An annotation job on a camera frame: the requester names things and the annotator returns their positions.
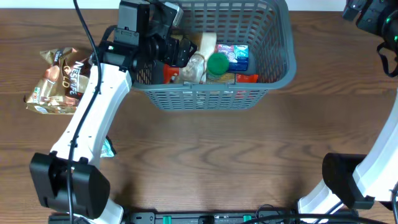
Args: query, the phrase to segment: snack package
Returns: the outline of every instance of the snack package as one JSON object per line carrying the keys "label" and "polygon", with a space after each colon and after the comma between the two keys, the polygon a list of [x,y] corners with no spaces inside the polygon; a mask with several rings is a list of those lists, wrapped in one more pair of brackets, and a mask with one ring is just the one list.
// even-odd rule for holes
{"label": "snack package", "polygon": [[42,114],[73,114],[86,90],[90,52],[71,47],[40,52],[50,67],[25,97],[28,110]]}
{"label": "snack package", "polygon": [[247,45],[218,44],[217,52],[225,54],[229,60],[228,71],[246,71],[249,66],[249,47]]}

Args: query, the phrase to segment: bottle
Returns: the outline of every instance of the bottle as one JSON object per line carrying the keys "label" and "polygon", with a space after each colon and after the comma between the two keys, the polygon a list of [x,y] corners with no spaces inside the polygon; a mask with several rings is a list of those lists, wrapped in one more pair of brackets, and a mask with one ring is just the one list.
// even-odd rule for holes
{"label": "bottle", "polygon": [[225,54],[215,53],[207,61],[207,78],[218,80],[228,71],[229,61]]}

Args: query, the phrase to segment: food item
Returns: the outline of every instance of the food item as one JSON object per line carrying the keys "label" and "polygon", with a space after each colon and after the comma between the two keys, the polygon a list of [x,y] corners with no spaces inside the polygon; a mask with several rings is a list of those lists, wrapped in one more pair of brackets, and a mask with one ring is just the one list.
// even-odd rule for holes
{"label": "food item", "polygon": [[225,54],[229,60],[228,71],[246,71],[249,66],[249,47],[247,45],[218,44],[217,52]]}
{"label": "food item", "polygon": [[259,75],[241,75],[236,74],[237,83],[257,83]]}
{"label": "food item", "polygon": [[235,83],[235,74],[233,73],[225,73],[224,75],[220,76],[217,80],[208,80],[206,84],[223,84],[223,83]]}
{"label": "food item", "polygon": [[257,83],[259,75],[242,75],[234,73],[225,73],[218,80],[209,80],[206,84],[219,83]]}
{"label": "food item", "polygon": [[[174,39],[182,40],[182,35],[172,35]],[[207,61],[215,52],[217,34],[216,33],[202,33],[189,34],[186,36],[198,46],[197,51],[193,54],[190,61],[185,68],[164,67],[164,84],[170,83],[192,83],[204,84],[206,82],[206,75],[204,72],[207,69]]]}
{"label": "food item", "polygon": [[163,67],[163,76],[164,76],[163,84],[169,84],[179,74],[180,74],[180,68],[171,67],[165,64]]}
{"label": "food item", "polygon": [[220,79],[229,67],[228,58],[222,53],[213,54],[207,61],[207,78],[209,80]]}
{"label": "food item", "polygon": [[205,58],[200,54],[193,54],[188,64],[180,68],[179,78],[181,81],[199,84],[205,72]]}
{"label": "food item", "polygon": [[214,54],[217,43],[216,33],[190,34],[187,35],[187,38],[198,46],[198,50],[195,53],[202,55],[206,62]]}
{"label": "food item", "polygon": [[25,97],[27,109],[45,114],[73,114],[90,77],[90,52],[67,47],[40,55],[50,67],[33,92]]}

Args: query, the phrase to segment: wooden table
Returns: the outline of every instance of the wooden table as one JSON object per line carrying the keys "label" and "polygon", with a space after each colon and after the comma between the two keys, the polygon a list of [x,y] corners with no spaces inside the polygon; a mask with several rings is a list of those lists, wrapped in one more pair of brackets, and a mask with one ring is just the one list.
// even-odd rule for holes
{"label": "wooden table", "polygon": [[[115,10],[84,10],[98,41]],[[247,111],[158,110],[142,93],[123,101],[109,136],[119,152],[101,171],[121,205],[158,211],[291,206],[322,178],[328,152],[367,154],[396,97],[376,54],[381,39],[338,12],[291,12],[294,81]],[[88,47],[74,10],[0,10],[0,223],[45,223],[29,174],[70,116],[25,110],[45,62],[39,51]],[[362,216],[392,223],[378,203]]]}

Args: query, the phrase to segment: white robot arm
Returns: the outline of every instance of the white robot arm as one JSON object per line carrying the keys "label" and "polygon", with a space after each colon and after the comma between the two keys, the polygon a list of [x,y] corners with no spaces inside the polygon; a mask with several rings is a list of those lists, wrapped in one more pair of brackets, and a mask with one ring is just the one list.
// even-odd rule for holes
{"label": "white robot arm", "polygon": [[[79,161],[81,157],[88,159],[88,164],[100,166],[100,155],[105,137],[109,131],[114,115],[119,108],[124,97],[130,92],[132,87],[131,77],[128,71],[122,72],[119,66],[102,63],[101,68],[102,84],[101,94],[96,97],[90,112],[81,127],[78,147],[73,154],[73,160]],[[72,139],[76,127],[87,105],[93,97],[94,89],[98,80],[98,69],[96,66],[91,68],[90,80],[80,101],[76,113],[73,115],[61,138],[54,144],[51,151],[57,152],[57,157],[68,159],[70,150],[70,140]],[[88,220],[95,224],[120,223],[123,216],[123,208],[108,199],[105,209],[101,216],[95,220]]]}
{"label": "white robot arm", "polygon": [[[391,190],[398,181],[398,96],[391,115],[376,143],[366,158],[355,168],[353,179],[363,197],[390,202]],[[310,194],[298,201],[299,213],[328,213],[340,203],[339,197],[330,190],[324,180]],[[305,220],[314,223],[317,220]]]}

